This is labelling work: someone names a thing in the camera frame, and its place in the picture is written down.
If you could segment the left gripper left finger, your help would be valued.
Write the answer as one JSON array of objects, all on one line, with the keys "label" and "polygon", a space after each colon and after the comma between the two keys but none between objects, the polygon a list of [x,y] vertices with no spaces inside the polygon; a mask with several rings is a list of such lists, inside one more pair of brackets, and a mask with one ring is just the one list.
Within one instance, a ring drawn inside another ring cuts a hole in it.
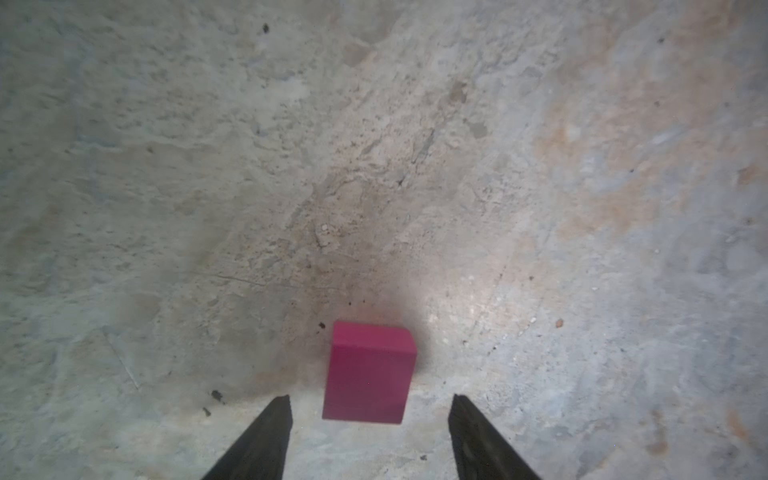
[{"label": "left gripper left finger", "polygon": [[275,397],[203,480],[281,480],[292,426],[290,396]]}]

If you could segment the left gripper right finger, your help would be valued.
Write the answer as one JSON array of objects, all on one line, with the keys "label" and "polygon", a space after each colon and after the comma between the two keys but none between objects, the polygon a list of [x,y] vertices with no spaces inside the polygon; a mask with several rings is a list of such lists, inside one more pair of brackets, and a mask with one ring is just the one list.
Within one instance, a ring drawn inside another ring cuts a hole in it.
[{"label": "left gripper right finger", "polygon": [[453,396],[448,427],[460,480],[540,480],[466,395]]}]

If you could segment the magenta cube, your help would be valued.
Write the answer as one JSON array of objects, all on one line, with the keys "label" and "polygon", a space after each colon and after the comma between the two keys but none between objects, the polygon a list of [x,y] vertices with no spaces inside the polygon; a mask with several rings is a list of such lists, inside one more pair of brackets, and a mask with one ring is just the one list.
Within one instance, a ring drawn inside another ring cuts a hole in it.
[{"label": "magenta cube", "polygon": [[406,328],[336,321],[322,418],[401,424],[417,355]]}]

